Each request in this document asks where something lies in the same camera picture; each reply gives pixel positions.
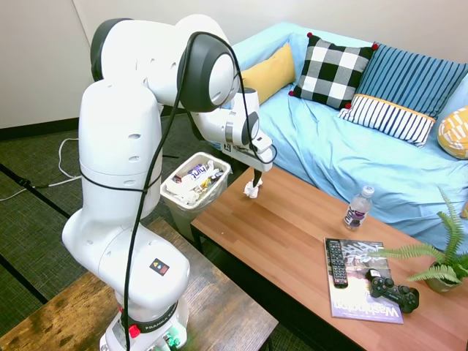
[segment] wooden table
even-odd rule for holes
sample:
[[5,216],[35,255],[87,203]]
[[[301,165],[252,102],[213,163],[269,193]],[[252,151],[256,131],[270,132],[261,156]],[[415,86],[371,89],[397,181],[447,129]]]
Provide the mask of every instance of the wooden table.
[[372,217],[348,231],[345,203],[275,167],[251,200],[243,191],[252,174],[246,171],[192,225],[366,350],[465,351],[468,285],[439,295],[424,282],[406,281],[430,265],[427,257],[389,260],[393,280],[420,292],[419,308],[404,315],[403,325],[333,318],[324,238],[382,241],[387,248],[418,241]]
[[[190,261],[184,297],[189,341],[183,350],[258,350],[277,321],[161,219],[149,229]],[[0,339],[3,351],[93,350],[117,313],[113,290],[91,273],[49,301]]]

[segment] trash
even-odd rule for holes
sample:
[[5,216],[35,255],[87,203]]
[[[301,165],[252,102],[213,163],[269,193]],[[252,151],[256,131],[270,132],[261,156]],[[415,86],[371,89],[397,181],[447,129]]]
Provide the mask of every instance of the trash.
[[212,160],[199,163],[185,175],[175,175],[166,183],[167,192],[186,205],[194,205],[224,174]]
[[256,199],[258,196],[258,187],[262,184],[263,181],[261,178],[258,180],[256,187],[254,187],[254,181],[250,181],[246,184],[246,187],[244,188],[244,194],[250,197],[251,199]]

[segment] game controller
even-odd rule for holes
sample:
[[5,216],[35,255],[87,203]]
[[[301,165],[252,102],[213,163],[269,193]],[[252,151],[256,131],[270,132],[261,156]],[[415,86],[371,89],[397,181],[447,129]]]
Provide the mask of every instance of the game controller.
[[397,302],[403,313],[411,313],[419,306],[419,292],[414,287],[396,286],[392,278],[383,278],[376,269],[369,269],[366,278],[371,282],[371,296],[383,296]]

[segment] plant pot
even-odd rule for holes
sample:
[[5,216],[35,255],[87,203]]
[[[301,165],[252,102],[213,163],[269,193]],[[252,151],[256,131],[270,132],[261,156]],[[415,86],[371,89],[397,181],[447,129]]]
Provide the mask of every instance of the plant pot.
[[427,279],[426,284],[436,293],[446,293],[448,290],[461,285],[461,283],[448,284],[441,279]]

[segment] coffee table leg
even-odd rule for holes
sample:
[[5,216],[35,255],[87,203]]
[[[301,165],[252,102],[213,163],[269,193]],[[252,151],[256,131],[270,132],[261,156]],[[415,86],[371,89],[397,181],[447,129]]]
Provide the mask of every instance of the coffee table leg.
[[200,251],[201,254],[203,254],[203,246],[202,246],[202,241],[201,241],[201,233],[200,231],[195,228],[193,225],[191,226],[192,228],[192,235],[193,235],[193,241],[195,244],[195,248]]

